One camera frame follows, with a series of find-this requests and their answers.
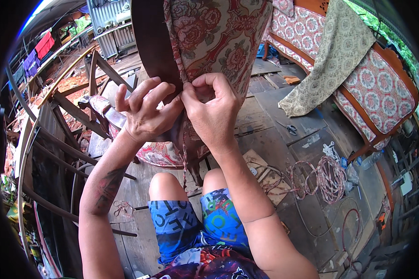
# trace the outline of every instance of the left hand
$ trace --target left hand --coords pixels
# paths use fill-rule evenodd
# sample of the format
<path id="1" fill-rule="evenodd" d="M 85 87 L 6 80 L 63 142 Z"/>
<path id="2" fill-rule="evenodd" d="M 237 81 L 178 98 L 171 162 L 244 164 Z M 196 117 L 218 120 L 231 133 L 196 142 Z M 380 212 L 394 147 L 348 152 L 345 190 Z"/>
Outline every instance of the left hand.
<path id="1" fill-rule="evenodd" d="M 124 84 L 119 86 L 115 95 L 115 109 L 126 112 L 127 121 L 123 129 L 134 142 L 144 144 L 172 128 L 184 108 L 180 96 L 176 96 L 161 110 L 158 110 L 157 106 L 175 90 L 173 84 L 161 82 L 159 77 L 154 77 L 143 81 L 130 97 L 125 99 L 127 87 Z"/>

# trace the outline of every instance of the purple shirt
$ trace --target purple shirt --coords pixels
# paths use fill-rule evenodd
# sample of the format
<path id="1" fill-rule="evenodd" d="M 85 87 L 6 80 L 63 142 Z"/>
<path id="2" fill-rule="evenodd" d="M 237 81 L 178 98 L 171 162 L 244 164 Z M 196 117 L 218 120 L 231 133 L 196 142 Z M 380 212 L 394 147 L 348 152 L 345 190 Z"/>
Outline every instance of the purple shirt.
<path id="1" fill-rule="evenodd" d="M 34 76 L 37 74 L 37 68 L 41 65 L 41 61 L 37 57 L 36 50 L 33 50 L 28 57 L 23 61 L 23 68 L 25 69 L 26 77 Z"/>

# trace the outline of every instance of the right hand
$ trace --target right hand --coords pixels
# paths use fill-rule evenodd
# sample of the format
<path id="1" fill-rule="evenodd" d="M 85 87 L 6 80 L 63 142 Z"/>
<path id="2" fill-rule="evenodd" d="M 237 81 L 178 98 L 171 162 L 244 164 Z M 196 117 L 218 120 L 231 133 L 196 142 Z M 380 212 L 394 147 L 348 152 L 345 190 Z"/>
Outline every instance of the right hand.
<path id="1" fill-rule="evenodd" d="M 208 86 L 212 86 L 216 98 L 202 103 L 196 90 Z M 204 74 L 193 83 L 185 83 L 181 99 L 188 119 L 211 153 L 227 153 L 237 146 L 234 128 L 241 107 L 240 100 L 222 73 Z"/>

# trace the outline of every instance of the red hose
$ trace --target red hose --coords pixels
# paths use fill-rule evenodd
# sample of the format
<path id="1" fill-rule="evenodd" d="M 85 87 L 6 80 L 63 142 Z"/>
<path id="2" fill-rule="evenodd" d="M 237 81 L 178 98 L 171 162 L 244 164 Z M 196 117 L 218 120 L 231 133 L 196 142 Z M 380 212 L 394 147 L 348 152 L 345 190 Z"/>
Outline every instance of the red hose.
<path id="1" fill-rule="evenodd" d="M 360 231 L 360 213 L 358 213 L 357 209 L 350 209 L 348 211 L 348 213 L 346 213 L 345 218 L 343 220 L 343 227 L 341 229 L 341 244 L 343 245 L 343 251 L 347 253 L 346 251 L 346 246 L 345 246 L 345 224 L 346 224 L 346 218 L 348 217 L 348 215 L 351 213 L 351 211 L 355 211 L 355 213 L 357 213 L 357 217 L 358 217 L 358 226 L 357 226 L 357 234 L 355 235 L 355 241 L 357 241 L 358 238 L 358 232 Z M 352 266 L 352 269 L 358 273 L 359 277 L 361 272 L 357 271 L 357 269 L 355 268 L 355 266 L 352 264 L 352 260 L 348 255 L 348 261 L 350 263 L 350 265 Z"/>

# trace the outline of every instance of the scissors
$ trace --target scissors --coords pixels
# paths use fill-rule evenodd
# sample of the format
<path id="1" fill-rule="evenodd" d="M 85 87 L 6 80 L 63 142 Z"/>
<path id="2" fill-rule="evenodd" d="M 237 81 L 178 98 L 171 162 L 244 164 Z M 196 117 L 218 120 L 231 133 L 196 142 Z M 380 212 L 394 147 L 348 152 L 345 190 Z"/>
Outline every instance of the scissors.
<path id="1" fill-rule="evenodd" d="M 291 134 L 292 136 L 296 136 L 296 127 L 293 125 L 284 125 L 281 122 L 279 122 L 278 120 L 275 120 L 279 125 L 283 126 L 284 128 L 287 129 L 287 131 L 289 131 L 289 134 Z"/>

